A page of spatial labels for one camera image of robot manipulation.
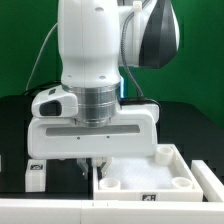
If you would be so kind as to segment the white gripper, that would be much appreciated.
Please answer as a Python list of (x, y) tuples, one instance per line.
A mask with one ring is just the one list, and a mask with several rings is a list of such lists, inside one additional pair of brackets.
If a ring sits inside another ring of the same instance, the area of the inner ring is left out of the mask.
[(157, 148), (158, 106), (123, 106), (108, 125), (80, 127), (73, 118), (33, 118), (28, 128), (28, 154), (34, 159), (78, 158), (85, 179), (86, 158), (105, 157), (101, 174), (106, 175), (112, 157), (151, 156)]

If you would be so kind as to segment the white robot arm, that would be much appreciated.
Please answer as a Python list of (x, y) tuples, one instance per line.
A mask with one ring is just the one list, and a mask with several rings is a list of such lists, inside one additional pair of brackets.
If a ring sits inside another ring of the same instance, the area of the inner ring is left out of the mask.
[(151, 156), (160, 108), (121, 97), (121, 69), (161, 68), (176, 55), (171, 0), (59, 0), (60, 85), (33, 100), (28, 153), (37, 160)]

